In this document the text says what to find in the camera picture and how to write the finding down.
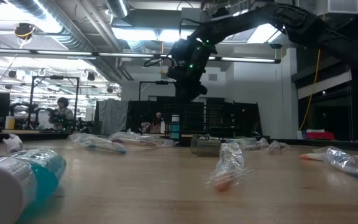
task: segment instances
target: white cylinder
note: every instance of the white cylinder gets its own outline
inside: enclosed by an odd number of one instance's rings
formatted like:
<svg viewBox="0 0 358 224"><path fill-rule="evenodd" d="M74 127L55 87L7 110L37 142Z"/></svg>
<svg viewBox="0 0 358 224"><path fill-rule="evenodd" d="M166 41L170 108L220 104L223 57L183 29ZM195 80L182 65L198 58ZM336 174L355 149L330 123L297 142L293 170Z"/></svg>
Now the white cylinder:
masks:
<svg viewBox="0 0 358 224"><path fill-rule="evenodd" d="M162 133L162 134L165 133L165 121L161 121L160 133Z"/></svg>
<svg viewBox="0 0 358 224"><path fill-rule="evenodd" d="M0 158L0 223L15 223L36 193L37 180L26 162Z"/></svg>

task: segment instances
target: clear plastic bag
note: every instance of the clear plastic bag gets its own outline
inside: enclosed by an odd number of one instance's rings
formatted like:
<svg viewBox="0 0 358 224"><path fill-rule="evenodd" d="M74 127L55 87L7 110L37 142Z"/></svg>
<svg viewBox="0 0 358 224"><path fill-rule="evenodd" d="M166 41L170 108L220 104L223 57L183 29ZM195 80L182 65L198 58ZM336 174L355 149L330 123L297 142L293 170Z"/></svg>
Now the clear plastic bag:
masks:
<svg viewBox="0 0 358 224"><path fill-rule="evenodd" d="M219 157L216 168L207 182L217 191L229 190L252 171L251 166L245 166L242 150L236 142L222 143Z"/></svg>
<svg viewBox="0 0 358 224"><path fill-rule="evenodd" d="M125 154L127 152L126 148L122 144L99 138L93 134L77 133L70 135L69 138L76 145L86 147L88 149L107 149L120 154Z"/></svg>
<svg viewBox="0 0 358 224"><path fill-rule="evenodd" d="M341 171L358 175L358 157L352 156L334 146L324 147L319 151L325 151L323 159Z"/></svg>
<svg viewBox="0 0 358 224"><path fill-rule="evenodd" d="M177 142L171 139L164 139L152 134L137 134L130 129L127 132L118 132L110 135L109 140L120 144L141 147L173 147Z"/></svg>
<svg viewBox="0 0 358 224"><path fill-rule="evenodd" d="M6 154L23 150L22 140L15 134L9 134L9 139L3 139L6 144Z"/></svg>
<svg viewBox="0 0 358 224"><path fill-rule="evenodd" d="M258 150L269 146L269 142L265 138L261 138L259 141L239 139L236 142L245 151Z"/></svg>
<svg viewBox="0 0 358 224"><path fill-rule="evenodd" d="M278 142L278 141L274 140L268 146L267 151L272 152L272 151L281 150L281 149L285 149L285 148L289 148L289 147L290 147L290 145L288 145L287 143Z"/></svg>

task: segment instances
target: teal object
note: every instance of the teal object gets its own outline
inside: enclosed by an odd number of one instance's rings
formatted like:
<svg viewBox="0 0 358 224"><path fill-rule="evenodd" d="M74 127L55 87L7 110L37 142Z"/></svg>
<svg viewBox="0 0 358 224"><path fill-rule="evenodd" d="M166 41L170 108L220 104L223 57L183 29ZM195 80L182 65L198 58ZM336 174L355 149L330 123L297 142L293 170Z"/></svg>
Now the teal object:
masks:
<svg viewBox="0 0 358 224"><path fill-rule="evenodd" d="M180 125L175 123L179 123L179 121L172 121L171 131L175 131L175 132L171 132L171 136L170 136L171 139L179 139Z"/></svg>
<svg viewBox="0 0 358 224"><path fill-rule="evenodd" d="M42 202L54 193L66 169L66 160L48 149L30 149L7 157L28 163L34 172L37 180L37 193L33 203Z"/></svg>

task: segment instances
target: ceiling duct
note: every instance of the ceiling duct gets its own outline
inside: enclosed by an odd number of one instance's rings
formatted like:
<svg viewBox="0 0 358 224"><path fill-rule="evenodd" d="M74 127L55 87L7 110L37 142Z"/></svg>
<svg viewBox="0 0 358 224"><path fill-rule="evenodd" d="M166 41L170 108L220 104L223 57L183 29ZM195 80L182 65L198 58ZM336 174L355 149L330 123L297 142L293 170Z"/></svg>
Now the ceiling duct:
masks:
<svg viewBox="0 0 358 224"><path fill-rule="evenodd" d="M116 18L124 18L128 16L129 5L127 0L106 0L106 4L112 13L112 16Z"/></svg>
<svg viewBox="0 0 358 224"><path fill-rule="evenodd" d="M135 53L145 53L146 47L144 46L143 41L141 40L127 40L129 48Z"/></svg>
<svg viewBox="0 0 358 224"><path fill-rule="evenodd" d="M121 19L128 16L129 14L129 5L127 0L106 0L106 4L113 17ZM127 43L129 48L135 53L146 52L145 45L141 40L128 40Z"/></svg>
<svg viewBox="0 0 358 224"><path fill-rule="evenodd" d="M61 43L68 50L81 52L95 52L97 51L88 39L81 33L76 25L68 18L68 16L51 0L6 0L23 12L32 14L40 21L57 23L62 30L58 33L62 36L56 35L52 37L57 42ZM110 66L114 64L105 61L105 59L96 58L96 60L87 60L88 63L95 66L98 72L108 81L121 83L122 71Z"/></svg>

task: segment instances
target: cable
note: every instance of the cable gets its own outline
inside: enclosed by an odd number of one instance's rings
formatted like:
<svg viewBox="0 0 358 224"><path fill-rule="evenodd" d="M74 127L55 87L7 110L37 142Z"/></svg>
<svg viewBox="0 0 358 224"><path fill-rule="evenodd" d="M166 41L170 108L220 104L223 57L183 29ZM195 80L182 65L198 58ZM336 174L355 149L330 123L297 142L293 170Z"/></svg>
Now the cable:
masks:
<svg viewBox="0 0 358 224"><path fill-rule="evenodd" d="M32 30L26 34L16 34L16 27L14 29L15 35L16 37L25 37L25 39L27 40L27 38L29 37L29 35L31 35L35 30L35 27L32 28Z"/></svg>
<svg viewBox="0 0 358 224"><path fill-rule="evenodd" d="M327 4L326 4L326 8L325 8L325 10L324 10L323 20L325 19L326 14L327 14L327 5L328 5L328 2L327 2ZM302 121L302 124L301 124L301 126L300 126L300 128L299 128L299 131L302 131L303 125L305 125L305 121L306 121L306 118L307 118L308 113L309 113L310 104L311 104L311 99L312 99L312 97L313 97L314 88L316 87L316 82L317 82L318 68L319 68L319 65L320 65L320 55L321 55L321 49L318 49L317 64L316 64L316 74L314 75L313 87L312 87L312 89L311 89L311 94L310 94L310 97L309 97L308 107L306 108L306 113L305 113L305 116L303 117L303 121Z"/></svg>
<svg viewBox="0 0 358 224"><path fill-rule="evenodd" d="M31 35L32 32L29 32L28 35L25 37L25 40L23 41L22 45L19 47L19 49L22 49L23 46L25 45L25 42L27 40L27 38L29 37L29 35ZM17 54L15 54L15 57L13 58L11 64L8 66L8 68L6 69L5 73L0 77L0 82L4 79L4 77L6 76L6 74L8 74L9 69L12 67L13 62L16 60L17 58Z"/></svg>
<svg viewBox="0 0 358 224"><path fill-rule="evenodd" d="M161 61L163 61L163 60L165 60L165 59L168 59L169 61L171 61L171 66L172 66L172 67L175 65L175 63L173 62L173 59L170 58L170 57L168 57L168 55L167 55L166 57L161 57L161 58L160 58L158 61L156 61L156 62L152 62L152 63L151 63L151 61L152 61L152 60L155 60L155 59L157 59L157 58L148 59L148 60L144 63L143 67L150 67L150 66L156 65L156 64L160 63Z"/></svg>
<svg viewBox="0 0 358 224"><path fill-rule="evenodd" d="M183 2L189 4L192 8L194 8L193 5L191 5L190 2L188 2L188 1L180 1L178 4L177 10L179 9L180 4L182 4Z"/></svg>

